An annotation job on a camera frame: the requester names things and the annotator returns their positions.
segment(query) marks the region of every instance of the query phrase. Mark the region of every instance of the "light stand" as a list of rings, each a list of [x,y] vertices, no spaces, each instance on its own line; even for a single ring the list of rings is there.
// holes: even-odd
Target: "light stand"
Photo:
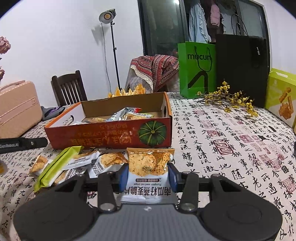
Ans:
[[[114,62],[115,62],[117,83],[118,83],[118,88],[121,90],[120,82],[119,82],[119,75],[118,75],[118,68],[117,68],[117,60],[116,60],[116,47],[114,45],[114,35],[113,35],[113,25],[115,24],[115,23],[113,23],[113,19],[115,18],[115,16],[116,16],[115,9],[110,9],[110,10],[107,10],[107,11],[100,14],[99,21],[103,24],[109,23],[111,26],[111,35],[112,35],[112,44],[113,44],[113,53],[114,53]]]
[[[113,21],[110,23],[111,25],[111,35],[112,35],[112,43],[113,43],[113,53],[114,53],[114,62],[115,62],[115,69],[116,69],[116,76],[117,76],[117,83],[118,83],[118,88],[121,90],[120,88],[120,82],[119,82],[119,76],[118,76],[118,68],[117,68],[117,60],[116,60],[116,47],[114,45],[114,36],[113,36],[113,25],[115,23],[113,23]]]

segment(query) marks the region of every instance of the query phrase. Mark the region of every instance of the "calligraphy tablecloth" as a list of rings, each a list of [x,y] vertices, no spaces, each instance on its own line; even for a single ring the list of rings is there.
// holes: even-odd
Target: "calligraphy tablecloth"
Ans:
[[[225,113],[219,106],[204,105],[168,93],[173,112],[173,163],[179,171],[210,177],[219,173],[246,189],[265,198],[283,215],[282,228],[276,240],[293,241],[296,223],[296,161],[293,130],[265,109],[258,109],[255,120],[246,118],[242,110]],[[24,137],[46,136],[40,122]],[[36,178],[27,176],[36,157],[41,153],[54,158],[60,151],[46,148],[0,155],[8,172],[0,177],[3,198],[1,229],[18,241],[12,225],[16,209],[34,198]],[[90,193],[90,203],[96,193]],[[208,193],[200,193],[199,206],[209,202]]]

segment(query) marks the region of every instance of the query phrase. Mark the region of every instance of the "yellow box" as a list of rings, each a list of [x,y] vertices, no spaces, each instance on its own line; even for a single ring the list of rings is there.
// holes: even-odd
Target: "yellow box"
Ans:
[[[271,69],[268,76],[265,108],[295,127],[296,117],[296,75],[278,69]]]

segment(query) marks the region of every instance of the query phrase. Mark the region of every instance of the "black stick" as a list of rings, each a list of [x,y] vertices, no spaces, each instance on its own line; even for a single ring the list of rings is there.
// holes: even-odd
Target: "black stick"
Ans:
[[[114,36],[113,36],[113,25],[115,23],[113,23],[113,21],[110,23],[111,25],[111,35],[112,35],[112,43],[113,43],[113,53],[114,53],[114,61],[115,61],[115,69],[116,69],[116,76],[117,76],[117,83],[118,83],[118,88],[121,90],[120,88],[120,82],[119,82],[119,76],[118,76],[118,69],[117,69],[117,60],[116,60],[116,48],[115,48],[115,45],[114,45]]]

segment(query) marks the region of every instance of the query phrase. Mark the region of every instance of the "cardboard box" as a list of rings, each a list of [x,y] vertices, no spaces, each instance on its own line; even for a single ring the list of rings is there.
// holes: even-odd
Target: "cardboard box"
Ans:
[[[296,75],[271,69],[268,76],[265,108],[295,127]]]
[[[154,114],[154,118],[68,125],[87,118],[107,119],[125,107],[141,108],[142,113]],[[171,146],[172,119],[167,94],[158,92],[79,102],[44,129],[54,149],[77,145],[85,148],[158,148]]]

